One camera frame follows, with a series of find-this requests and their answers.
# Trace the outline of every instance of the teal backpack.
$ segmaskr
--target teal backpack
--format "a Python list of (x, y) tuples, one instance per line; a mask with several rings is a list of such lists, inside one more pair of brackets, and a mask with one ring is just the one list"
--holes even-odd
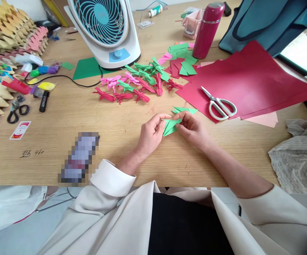
[(257, 40), (273, 57), (307, 29), (307, 0), (243, 0), (219, 43), (234, 53)]

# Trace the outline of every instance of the beige jacket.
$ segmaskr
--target beige jacket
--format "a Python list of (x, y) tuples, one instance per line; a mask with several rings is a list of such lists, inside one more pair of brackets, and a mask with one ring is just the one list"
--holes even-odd
[[(90, 185), (38, 254), (146, 255), (152, 193), (160, 191), (152, 181), (129, 194), (135, 179), (103, 159)], [(212, 191), (191, 189), (171, 195), (194, 202), (210, 198), (235, 254), (304, 254), (307, 250), (307, 209), (276, 185), (260, 197), (239, 199), (251, 223), (234, 214)]]

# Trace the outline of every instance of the thermos lid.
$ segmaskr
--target thermos lid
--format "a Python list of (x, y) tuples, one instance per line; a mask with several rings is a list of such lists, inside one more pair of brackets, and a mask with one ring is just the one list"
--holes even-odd
[(219, 21), (223, 15), (225, 6), (223, 2), (212, 2), (204, 10), (203, 20), (205, 22)]

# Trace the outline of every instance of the fan grille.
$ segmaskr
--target fan grille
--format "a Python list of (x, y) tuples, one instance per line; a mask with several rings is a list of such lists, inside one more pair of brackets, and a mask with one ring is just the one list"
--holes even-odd
[(97, 41), (112, 45), (124, 33), (124, 15), (119, 0), (76, 0), (77, 15)]

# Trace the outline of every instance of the white scissors handle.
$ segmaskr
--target white scissors handle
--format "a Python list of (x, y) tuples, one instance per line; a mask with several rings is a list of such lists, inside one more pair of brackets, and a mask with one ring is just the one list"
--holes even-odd
[[(231, 112), (222, 102), (229, 104), (232, 107), (233, 112)], [(213, 113), (212, 106), (214, 106), (214, 108), (222, 115), (222, 118), (217, 117)], [(212, 101), (212, 100), (210, 101), (209, 113), (216, 120), (219, 120), (219, 121), (226, 120), (229, 117), (232, 117), (237, 113), (237, 107), (232, 102), (230, 102), (226, 99), (216, 98), (216, 101)]]

